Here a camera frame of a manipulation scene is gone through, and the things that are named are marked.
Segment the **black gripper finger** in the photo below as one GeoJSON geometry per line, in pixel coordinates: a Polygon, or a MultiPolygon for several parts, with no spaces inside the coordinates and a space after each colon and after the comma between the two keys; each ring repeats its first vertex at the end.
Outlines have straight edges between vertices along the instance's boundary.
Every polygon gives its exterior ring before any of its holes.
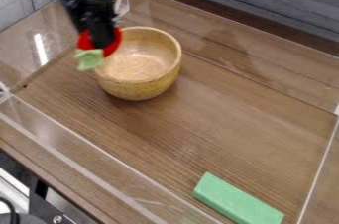
{"type": "Polygon", "coordinates": [[[103,21],[94,20],[89,24],[91,42],[99,49],[106,48],[115,40],[114,27],[103,21]]]}

